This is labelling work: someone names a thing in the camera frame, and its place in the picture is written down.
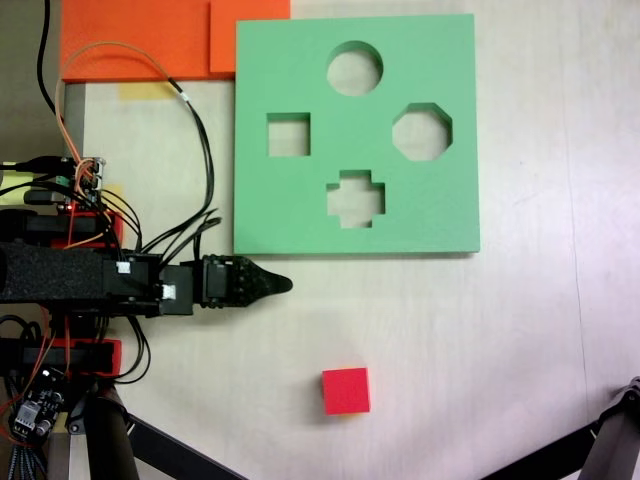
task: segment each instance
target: green foam board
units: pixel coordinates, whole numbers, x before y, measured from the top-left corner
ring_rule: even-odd
[[[382,64],[377,86],[346,96],[327,80],[353,42]],[[452,143],[411,161],[392,141],[403,113],[435,110]],[[309,152],[270,156],[268,121],[307,118]],[[234,250],[238,254],[475,252],[480,249],[475,48],[471,15],[238,24]],[[341,174],[384,184],[384,214],[341,228],[327,188]]]

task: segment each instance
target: orange foam mat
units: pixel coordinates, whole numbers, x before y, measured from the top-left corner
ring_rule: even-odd
[[[289,16],[289,0],[63,0],[60,65],[88,43],[118,41],[147,51],[178,80],[233,78],[236,21]],[[158,77],[138,54],[105,46],[81,55],[64,80]]]
[[[236,73],[236,22],[291,16],[289,0],[212,0],[211,50],[213,75],[233,78]]]

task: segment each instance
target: white table surface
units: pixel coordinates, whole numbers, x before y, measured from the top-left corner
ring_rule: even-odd
[[[640,373],[640,2],[292,0],[294,18],[463,12],[482,251],[259,258],[294,290],[144,320],[153,364],[120,389],[130,411],[251,479],[473,479],[593,420]],[[233,84],[184,87],[224,216],[203,251],[228,254]],[[201,202],[200,147],[178,101],[118,89],[87,87],[84,154],[107,159],[150,239]],[[323,414],[320,374],[343,366],[369,368],[371,413]]]

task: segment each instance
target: wire bundle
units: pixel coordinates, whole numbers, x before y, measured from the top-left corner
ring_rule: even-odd
[[[38,51],[38,61],[37,61],[37,77],[38,77],[38,85],[40,90],[47,102],[47,105],[51,108],[53,113],[56,116],[56,121],[60,132],[65,140],[69,151],[71,152],[71,156],[76,164],[75,171],[75,183],[73,188],[66,187],[57,183],[49,182],[48,180],[52,179],[55,175],[46,174],[39,178],[34,179],[33,181],[23,183],[21,185],[0,189],[0,196],[10,193],[19,188],[25,187],[33,187],[39,188],[51,192],[60,193],[71,200],[71,218],[69,223],[69,235],[68,242],[66,248],[75,248],[81,245],[85,245],[90,242],[94,242],[101,237],[104,237],[104,244],[108,250],[112,250],[115,253],[115,256],[120,260],[125,260],[125,255],[122,251],[122,247],[120,245],[120,241],[118,235],[114,229],[114,225],[112,222],[111,216],[116,216],[120,218],[136,235],[136,244],[135,251],[140,253],[151,253],[154,249],[159,247],[162,243],[169,241],[168,246],[164,249],[161,254],[161,262],[160,268],[166,267],[180,252],[184,250],[191,242],[193,242],[193,254],[194,259],[198,260],[200,258],[200,244],[202,235],[209,230],[210,228],[219,225],[222,219],[219,216],[214,216],[217,212],[217,209],[210,209],[209,206],[213,201],[214,197],[214,186],[215,186],[215,170],[213,164],[213,156],[211,153],[211,145],[209,141],[209,137],[207,135],[204,123],[200,118],[200,115],[196,111],[193,106],[191,100],[183,91],[183,89],[178,85],[178,83],[168,74],[168,72],[162,67],[162,65],[155,60],[151,55],[147,52],[126,44],[122,42],[96,42],[89,45],[86,45],[76,52],[74,52],[65,62],[65,64],[60,69],[60,74],[58,77],[58,81],[56,83],[56,91],[54,95],[54,99],[52,100],[49,94],[47,93],[46,87],[43,81],[42,75],[42,63],[44,59],[44,52],[46,49],[46,42],[49,30],[49,20],[50,20],[50,0],[44,0],[45,3],[45,18],[42,29],[42,37],[40,41],[40,48]],[[162,234],[155,237],[149,243],[143,243],[143,235],[142,235],[142,225],[140,222],[140,218],[137,215],[136,211],[133,207],[127,203],[122,197],[119,195],[109,191],[102,190],[98,193],[97,196],[92,196],[91,199],[85,194],[85,191],[82,187],[83,181],[85,179],[91,181],[93,177],[92,167],[95,165],[92,164],[94,159],[83,159],[80,156],[79,149],[73,142],[73,139],[65,127],[64,118],[62,116],[62,112],[60,109],[60,100],[61,94],[63,90],[63,77],[66,70],[69,66],[83,53],[103,46],[111,46],[111,47],[119,47],[124,48],[130,51],[137,52],[139,55],[145,57],[152,65],[154,65],[157,70],[160,72],[162,78],[168,81],[172,87],[175,89],[177,96],[179,96],[185,103],[188,108],[190,114],[193,117],[194,123],[196,125],[196,129],[198,131],[198,136],[200,139],[200,143],[203,151],[204,158],[204,166],[205,166],[205,178],[206,178],[206,189],[205,195],[203,199],[202,206],[189,218],[179,223],[178,225],[168,229]],[[72,243],[72,233],[73,233],[73,220],[76,214],[77,207],[80,206],[89,212],[93,212],[100,222],[102,232],[92,238],[78,241]],[[186,235],[185,238],[181,240],[181,237],[186,234],[187,231],[192,229],[194,225],[198,224],[197,227],[193,229],[193,231]],[[66,359],[66,372],[69,371],[70,364],[70,326],[69,326],[69,318],[65,317],[64,322],[64,336],[65,336],[65,359]],[[97,319],[97,332],[96,332],[96,343],[101,343],[109,328],[109,318],[107,316],[101,316]],[[115,383],[118,384],[133,384],[140,381],[149,371],[149,367],[151,365],[151,349],[149,347],[149,342],[142,331],[140,323],[135,316],[128,316],[127,320],[129,325],[131,326],[137,343],[137,355],[136,358],[131,365],[131,367],[126,370],[124,373],[109,376],[107,378],[112,379]],[[48,318],[45,319],[45,327],[46,332],[43,335],[40,329],[40,326],[37,322],[29,322],[27,323],[23,319],[16,316],[4,316],[0,318],[0,324],[5,321],[13,321],[22,326],[22,333],[20,338],[22,340],[40,340],[41,348],[38,355],[38,359],[36,361],[36,365],[34,366],[34,370],[31,373],[29,379],[20,376],[19,374],[8,376],[4,379],[5,388],[7,390],[7,394],[11,399],[5,405],[0,406],[0,419],[4,416],[4,413],[7,409],[11,408],[14,413],[19,405],[21,404],[23,395],[28,391],[31,382],[35,378],[39,368],[43,364],[47,353],[51,349],[55,335],[51,335],[51,340],[48,343]],[[143,368],[143,371],[135,378],[128,380],[127,377],[132,375],[138,368],[143,364],[146,353],[146,362]],[[9,462],[9,470],[8,470],[8,479],[13,480],[15,475],[19,475],[19,478],[23,480],[35,480],[37,478],[37,471],[40,470],[46,476],[46,460],[42,455],[42,452],[39,449],[34,449],[29,445],[22,444],[15,439],[13,439],[8,432],[4,431],[4,427],[0,425],[0,434],[3,434],[9,440],[14,443],[13,450],[11,452],[11,459]]]

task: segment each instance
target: red cube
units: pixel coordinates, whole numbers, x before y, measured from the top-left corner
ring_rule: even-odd
[[[327,415],[371,411],[366,368],[325,370],[322,372],[322,388]]]

